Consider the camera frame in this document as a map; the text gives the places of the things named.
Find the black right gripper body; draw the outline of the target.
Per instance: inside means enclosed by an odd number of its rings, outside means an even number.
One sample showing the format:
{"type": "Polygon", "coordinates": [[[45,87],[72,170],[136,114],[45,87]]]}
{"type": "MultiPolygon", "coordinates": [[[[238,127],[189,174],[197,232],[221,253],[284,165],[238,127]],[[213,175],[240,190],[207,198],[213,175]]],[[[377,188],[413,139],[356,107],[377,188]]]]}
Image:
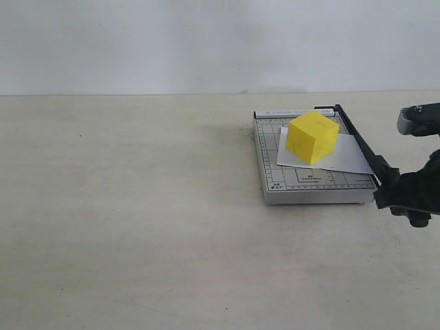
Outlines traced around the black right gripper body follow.
{"type": "Polygon", "coordinates": [[[415,210],[401,209],[400,216],[411,212],[439,215],[439,149],[430,154],[426,164],[415,172],[400,175],[406,199],[415,210]]]}

